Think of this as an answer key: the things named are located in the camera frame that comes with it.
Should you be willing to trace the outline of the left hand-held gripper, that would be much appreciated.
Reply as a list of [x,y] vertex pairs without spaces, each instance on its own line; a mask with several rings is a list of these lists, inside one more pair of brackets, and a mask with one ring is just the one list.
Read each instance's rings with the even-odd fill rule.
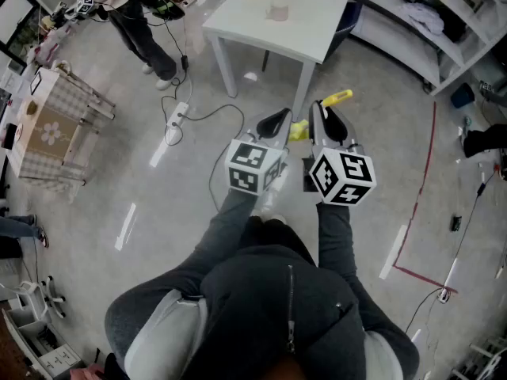
[[278,178],[288,154],[292,118],[292,110],[282,108],[257,123],[257,134],[247,131],[231,141],[225,157],[230,189],[260,196]]

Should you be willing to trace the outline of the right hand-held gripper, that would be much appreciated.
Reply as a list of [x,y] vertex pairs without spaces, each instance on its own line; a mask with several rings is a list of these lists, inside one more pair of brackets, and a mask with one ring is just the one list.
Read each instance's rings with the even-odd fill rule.
[[[311,157],[315,159],[311,178],[325,204],[355,207],[377,186],[372,159],[364,154],[349,119],[337,108],[314,101],[309,111]],[[323,143],[327,137],[338,146]]]

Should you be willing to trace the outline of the yellow handled tool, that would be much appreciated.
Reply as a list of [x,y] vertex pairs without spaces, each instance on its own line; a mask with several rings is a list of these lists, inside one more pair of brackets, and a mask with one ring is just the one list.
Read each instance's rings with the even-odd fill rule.
[[[326,108],[335,108],[338,104],[348,100],[352,96],[353,92],[350,89],[347,89],[321,100],[321,106],[324,111],[325,120],[327,117]],[[309,116],[307,120],[301,120],[299,122],[292,123],[288,141],[295,142],[305,139],[310,139]]]

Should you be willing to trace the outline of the pale pink cup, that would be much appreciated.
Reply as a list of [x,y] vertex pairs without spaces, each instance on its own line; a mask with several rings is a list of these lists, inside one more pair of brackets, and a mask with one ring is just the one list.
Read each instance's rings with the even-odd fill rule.
[[271,0],[265,11],[265,19],[283,22],[289,17],[289,3],[286,0]]

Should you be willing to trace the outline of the person's right forearm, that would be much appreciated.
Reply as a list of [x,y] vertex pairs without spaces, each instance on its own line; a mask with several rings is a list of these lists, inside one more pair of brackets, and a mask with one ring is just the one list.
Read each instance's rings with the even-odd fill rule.
[[336,272],[356,294],[365,292],[356,274],[349,209],[325,203],[318,203],[316,208],[319,267]]

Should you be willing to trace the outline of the black floor box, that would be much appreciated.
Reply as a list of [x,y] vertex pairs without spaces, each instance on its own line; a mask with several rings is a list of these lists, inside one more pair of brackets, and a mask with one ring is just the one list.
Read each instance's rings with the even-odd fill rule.
[[317,192],[314,181],[311,178],[311,168],[314,165],[313,157],[303,158],[303,190],[305,192]]

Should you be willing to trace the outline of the white table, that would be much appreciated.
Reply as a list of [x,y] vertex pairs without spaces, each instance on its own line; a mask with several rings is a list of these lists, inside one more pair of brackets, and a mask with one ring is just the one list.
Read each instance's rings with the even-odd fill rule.
[[237,96],[227,40],[271,51],[302,63],[292,112],[299,115],[315,66],[324,62],[348,0],[286,0],[289,17],[265,19],[271,0],[225,0],[203,23],[229,97]]

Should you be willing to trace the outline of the person's black trouser legs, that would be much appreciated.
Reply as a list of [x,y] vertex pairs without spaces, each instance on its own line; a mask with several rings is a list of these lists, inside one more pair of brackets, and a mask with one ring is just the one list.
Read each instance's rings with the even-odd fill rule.
[[307,247],[296,232],[284,221],[278,218],[263,221],[260,216],[252,215],[248,218],[238,247],[244,249],[261,245],[284,246],[296,252],[309,264],[315,265]]

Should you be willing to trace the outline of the blue chair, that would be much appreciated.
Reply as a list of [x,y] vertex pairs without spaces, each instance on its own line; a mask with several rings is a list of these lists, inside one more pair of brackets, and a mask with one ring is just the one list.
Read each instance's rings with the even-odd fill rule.
[[355,28],[357,22],[359,21],[362,7],[362,2],[349,1],[346,3],[344,12],[341,15],[341,19],[335,30],[324,61],[326,61],[337,50],[344,39]]

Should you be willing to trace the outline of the red floor tape line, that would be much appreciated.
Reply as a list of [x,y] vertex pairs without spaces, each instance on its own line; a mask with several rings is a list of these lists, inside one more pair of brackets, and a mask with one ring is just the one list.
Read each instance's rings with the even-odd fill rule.
[[423,190],[424,190],[424,187],[425,187],[425,182],[426,182],[426,178],[427,178],[427,175],[428,175],[428,171],[429,171],[429,166],[430,166],[430,162],[431,162],[431,157],[432,157],[432,154],[433,154],[433,143],[434,143],[434,136],[435,136],[435,131],[436,131],[436,102],[434,101],[433,102],[433,110],[432,110],[432,123],[431,123],[431,133],[430,133],[430,140],[429,140],[429,148],[428,148],[428,152],[427,152],[427,156],[426,156],[426,161],[425,161],[425,168],[424,168],[424,173],[423,173],[423,179],[422,179],[422,182],[421,182],[421,186],[417,192],[417,196],[416,196],[416,200],[415,200],[415,203],[414,203],[414,206],[413,206],[413,210],[412,210],[412,215],[410,216],[410,219],[409,219],[409,222],[408,222],[408,225],[407,225],[407,228],[406,228],[406,232],[402,238],[402,243],[399,247],[399,250],[397,251],[397,253],[395,254],[395,260],[394,262],[392,263],[391,267],[404,273],[404,274],[407,274],[408,276],[410,277],[413,277],[415,279],[418,279],[424,283],[428,283],[428,284],[431,284],[437,288],[440,288],[440,289],[445,289],[451,293],[454,293],[454,294],[458,294],[458,291],[448,285],[445,285],[443,283],[439,283],[433,279],[430,279],[429,277],[426,277],[424,275],[421,275],[417,272],[414,272],[412,270],[409,270],[408,268],[405,268],[401,265],[398,264],[398,261],[400,259],[400,256],[402,254],[402,251],[404,250],[405,248],[405,245],[406,245],[406,241],[407,241],[407,238],[409,237],[410,235],[410,228],[412,226],[412,223],[415,219],[415,216],[417,214],[417,209],[418,209],[418,205],[419,205],[419,200],[423,194]]

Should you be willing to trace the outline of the white metal shelf rack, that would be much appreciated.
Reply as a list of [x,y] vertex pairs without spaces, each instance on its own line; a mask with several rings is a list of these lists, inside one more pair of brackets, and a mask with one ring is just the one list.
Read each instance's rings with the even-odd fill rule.
[[[451,85],[507,36],[507,0],[357,1],[364,7],[352,34],[417,73],[431,95]],[[421,34],[399,12],[404,3],[437,11],[443,34]]]

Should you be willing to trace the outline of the teal bin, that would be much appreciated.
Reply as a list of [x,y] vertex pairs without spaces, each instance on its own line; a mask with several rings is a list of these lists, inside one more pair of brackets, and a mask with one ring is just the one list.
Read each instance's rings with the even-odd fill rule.
[[463,83],[451,95],[451,103],[455,108],[462,108],[475,101],[475,94],[468,83]]

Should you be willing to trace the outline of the crumpled white cloth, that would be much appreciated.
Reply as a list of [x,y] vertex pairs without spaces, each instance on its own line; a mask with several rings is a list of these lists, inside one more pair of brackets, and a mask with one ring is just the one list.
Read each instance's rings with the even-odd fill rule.
[[405,15],[421,34],[427,36],[441,36],[444,31],[444,21],[433,8],[421,3],[404,3],[399,12]]

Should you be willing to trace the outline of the checkered cloth covered cabinet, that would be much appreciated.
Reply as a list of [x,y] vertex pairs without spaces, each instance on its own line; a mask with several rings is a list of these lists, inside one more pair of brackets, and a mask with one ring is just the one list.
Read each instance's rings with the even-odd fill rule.
[[86,167],[115,105],[71,72],[41,67],[21,103],[7,158],[27,184],[62,192],[86,184]]

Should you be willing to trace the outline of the white drawer cabinet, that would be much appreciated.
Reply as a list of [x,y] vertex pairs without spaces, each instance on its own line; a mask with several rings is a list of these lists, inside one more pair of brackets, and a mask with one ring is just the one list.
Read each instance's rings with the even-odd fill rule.
[[45,380],[70,380],[70,370],[83,367],[82,359],[51,323],[37,320],[32,312],[21,309],[2,309],[2,315],[31,368]]

